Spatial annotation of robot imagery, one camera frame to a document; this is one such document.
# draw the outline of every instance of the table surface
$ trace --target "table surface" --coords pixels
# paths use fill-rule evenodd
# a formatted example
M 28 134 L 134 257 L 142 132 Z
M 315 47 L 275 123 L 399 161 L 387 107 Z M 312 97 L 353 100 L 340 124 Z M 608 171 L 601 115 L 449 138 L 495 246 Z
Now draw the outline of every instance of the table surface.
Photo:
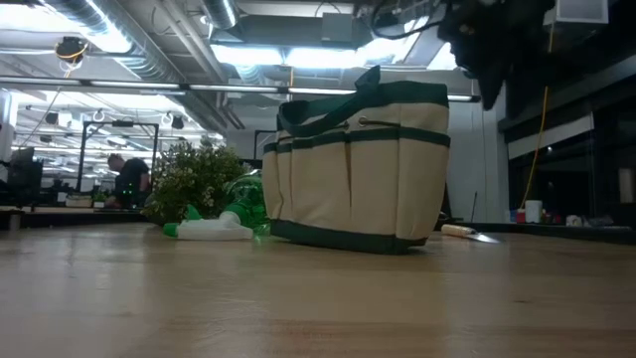
M 0 233 L 1 355 L 636 356 L 636 248 L 493 237 L 385 257 L 148 224 Z

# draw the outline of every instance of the white plastic container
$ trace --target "white plastic container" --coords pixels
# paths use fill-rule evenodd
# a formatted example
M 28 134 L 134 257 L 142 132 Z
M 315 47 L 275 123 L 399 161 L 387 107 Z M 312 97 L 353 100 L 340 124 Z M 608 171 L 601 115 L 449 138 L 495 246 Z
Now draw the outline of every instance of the white plastic container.
M 543 211 L 544 202 L 541 200 L 526 201 L 526 223 L 540 223 Z
M 251 239 L 253 231 L 240 225 L 240 218 L 233 212 L 222 212 L 218 219 L 184 221 L 164 233 L 179 240 L 231 241 Z

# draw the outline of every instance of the canvas tote bag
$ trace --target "canvas tote bag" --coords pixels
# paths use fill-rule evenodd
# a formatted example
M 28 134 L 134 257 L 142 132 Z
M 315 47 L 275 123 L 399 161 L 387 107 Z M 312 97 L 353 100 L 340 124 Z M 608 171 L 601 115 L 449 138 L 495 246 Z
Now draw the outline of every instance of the canvas tote bag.
M 264 148 L 271 233 L 291 242 L 378 254 L 424 245 L 443 200 L 450 138 L 444 85 L 380 84 L 280 107 Z

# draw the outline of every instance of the green plant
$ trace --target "green plant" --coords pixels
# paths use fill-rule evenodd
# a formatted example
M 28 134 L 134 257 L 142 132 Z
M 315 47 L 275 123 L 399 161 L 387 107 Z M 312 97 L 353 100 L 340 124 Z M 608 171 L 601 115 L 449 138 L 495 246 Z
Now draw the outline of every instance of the green plant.
M 103 203 L 106 199 L 106 195 L 102 192 L 95 193 L 95 195 L 92 196 L 92 201 L 94 203 Z
M 179 223 L 192 204 L 204 218 L 218 216 L 228 204 L 225 185 L 244 173 L 226 147 L 189 142 L 173 145 L 155 164 L 154 187 L 142 213 L 157 224 Z

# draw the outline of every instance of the bag handle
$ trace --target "bag handle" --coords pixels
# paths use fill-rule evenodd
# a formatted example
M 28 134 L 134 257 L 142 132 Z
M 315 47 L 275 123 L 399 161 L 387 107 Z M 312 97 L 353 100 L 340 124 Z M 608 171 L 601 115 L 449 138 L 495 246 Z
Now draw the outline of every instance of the bag handle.
M 380 66 L 375 66 L 366 71 L 356 81 L 356 92 L 351 98 L 335 109 L 329 111 L 324 117 L 308 124 L 302 124 L 310 116 L 308 113 L 311 103 L 307 100 L 296 100 L 284 103 L 278 111 L 278 120 L 282 127 L 295 137 L 310 137 L 333 129 L 338 124 L 356 114 L 365 107 L 372 95 L 378 95 L 376 89 L 380 84 Z

